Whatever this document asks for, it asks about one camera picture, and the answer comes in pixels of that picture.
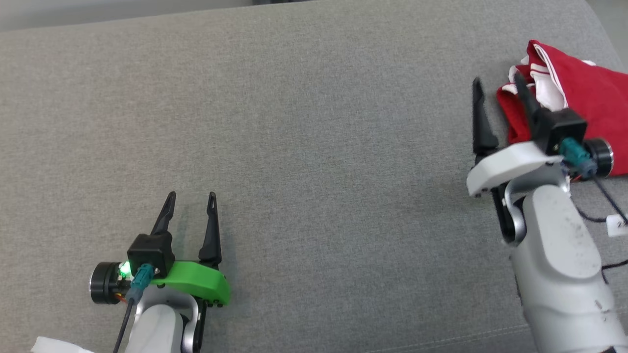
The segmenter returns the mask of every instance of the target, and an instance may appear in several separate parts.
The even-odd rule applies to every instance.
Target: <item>red cloth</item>
[[[535,82],[531,76],[535,69],[544,72],[540,75],[549,73],[547,82],[553,82],[565,105],[588,122],[585,139],[603,138],[611,145],[615,154],[611,175],[627,174],[628,75],[583,62],[536,40],[528,43],[528,57],[527,64],[515,66],[517,70],[528,83]],[[513,93],[504,90],[506,86],[497,90],[497,100],[510,122],[509,141],[528,141],[530,132],[523,105]]]

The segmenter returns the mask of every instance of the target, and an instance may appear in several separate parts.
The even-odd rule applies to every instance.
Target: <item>cable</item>
[[[604,197],[606,197],[610,205],[613,206],[615,211],[617,211],[619,216],[622,217],[622,219],[624,220],[624,222],[626,222],[626,224],[628,224],[628,217],[626,217],[626,214],[624,213],[624,211],[622,211],[622,209],[619,208],[617,203],[615,203],[615,200],[613,200],[613,198],[610,196],[609,192],[606,190],[604,185],[602,185],[602,182],[600,181],[600,179],[596,175],[592,176],[591,179],[593,179],[593,181],[597,184],[597,187],[600,189],[602,194],[604,194]]]
[[[124,297],[120,293],[114,294],[114,297],[116,297],[119,301],[123,301],[124,303],[127,302],[126,299],[124,299]]]
[[[616,267],[625,266],[627,264],[628,264],[628,260],[623,260],[620,263],[604,265],[604,266],[602,266],[602,271],[605,270],[605,269],[609,269],[609,268],[616,268]]]
[[[602,266],[602,278],[604,279],[604,283],[606,284],[609,283],[609,281],[606,279],[606,275],[604,275],[605,269],[617,268],[617,267],[625,266],[627,264],[628,264],[628,260],[623,260],[620,263],[614,263],[614,264],[608,264],[608,265]]]
[[[116,345],[114,346],[114,352],[117,353],[120,349],[120,344],[122,343],[122,338],[124,337],[124,331],[126,330],[126,325],[129,323],[129,317],[131,316],[131,310],[133,309],[134,299],[129,299],[129,303],[126,305],[126,313],[124,313],[124,319],[122,320],[122,327],[120,327],[120,333],[118,334],[118,338],[116,340]]]
[[[591,217],[588,214],[586,214],[582,209],[580,209],[578,206],[576,206],[576,209],[578,210],[578,213],[580,214],[580,217],[588,220],[589,222],[593,222],[593,223],[606,223],[606,218],[601,218],[601,217]]]
[[[120,328],[120,333],[118,334],[118,338],[116,340],[116,345],[114,346],[114,353],[117,353],[120,349],[120,343],[122,343],[122,338],[124,337],[124,331],[126,330],[126,325],[129,323],[129,317],[131,316],[131,309],[133,309],[133,304],[140,301],[142,299],[142,295],[144,290],[148,285],[150,285],[151,281],[154,277],[154,267],[150,264],[142,264],[138,268],[138,272],[135,274],[133,281],[131,282],[131,289],[126,292],[126,313],[124,314],[124,320],[122,321],[122,327]]]

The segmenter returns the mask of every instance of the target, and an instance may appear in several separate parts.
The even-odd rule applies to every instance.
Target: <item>gray couch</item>
[[[529,39],[621,63],[584,1],[334,0],[0,34],[0,342],[109,352],[94,305],[167,193],[179,259],[220,209],[232,303],[204,352],[535,351],[492,201],[466,194],[471,82]],[[625,180],[607,182],[624,207]],[[611,208],[575,185],[593,214]],[[591,226],[605,262],[625,239]],[[609,271],[628,323],[628,276]]]

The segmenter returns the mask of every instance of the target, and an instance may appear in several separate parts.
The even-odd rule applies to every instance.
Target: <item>white label tag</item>
[[[628,236],[628,224],[618,214],[606,217],[606,229],[609,237]]]

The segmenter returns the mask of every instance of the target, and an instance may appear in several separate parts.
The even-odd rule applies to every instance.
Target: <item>white stripe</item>
[[[510,83],[514,83],[514,74],[517,73],[517,67],[511,66],[510,70],[508,70],[508,81]]]
[[[539,65],[537,63],[530,64],[530,69],[534,71],[538,71],[538,72],[550,72],[548,68],[546,68],[545,66]]]
[[[549,55],[538,44],[534,45],[534,49],[536,50],[536,53],[541,57],[541,59],[545,62],[545,65],[548,66],[548,69],[550,70],[549,71],[549,75],[551,77],[551,80],[552,80],[552,82],[554,82],[554,84],[556,85],[556,88],[558,89],[560,94],[563,96],[563,99],[565,100],[563,108],[569,107],[569,105],[567,103],[567,97],[565,97],[565,91],[563,90],[563,86],[560,84],[560,80],[558,80],[558,75],[556,74],[556,70],[554,69],[554,65],[552,65],[552,63],[551,63]]]
[[[565,98],[560,94],[548,73],[530,71],[536,84],[536,100],[545,108],[555,112],[565,106]]]
[[[527,84],[526,86],[530,88],[530,87],[534,87],[534,84]],[[510,92],[512,94],[517,94],[517,85],[507,84],[507,85],[502,86],[502,90],[505,90],[506,92]]]

